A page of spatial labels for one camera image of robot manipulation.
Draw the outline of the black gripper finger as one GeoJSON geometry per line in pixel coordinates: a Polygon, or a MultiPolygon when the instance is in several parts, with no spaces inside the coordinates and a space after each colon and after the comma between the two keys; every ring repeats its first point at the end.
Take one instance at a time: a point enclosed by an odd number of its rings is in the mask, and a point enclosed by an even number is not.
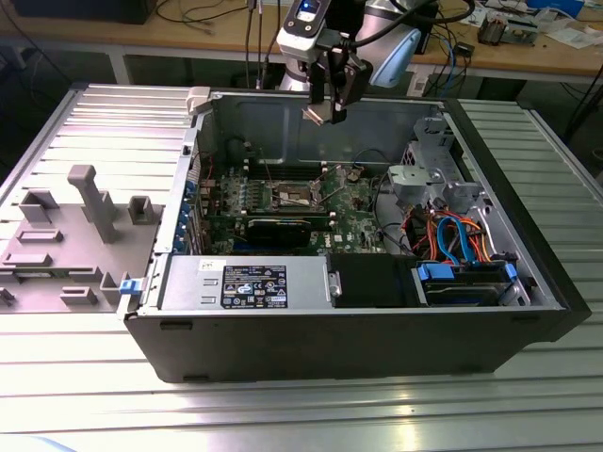
{"type": "Polygon", "coordinates": [[[346,108],[363,97],[372,73],[372,64],[355,52],[333,50],[329,54],[330,123],[347,118],[346,108]]]}
{"type": "Polygon", "coordinates": [[[309,99],[311,105],[320,105],[325,98],[325,84],[328,82],[330,63],[329,52],[321,51],[309,66],[309,99]]]}

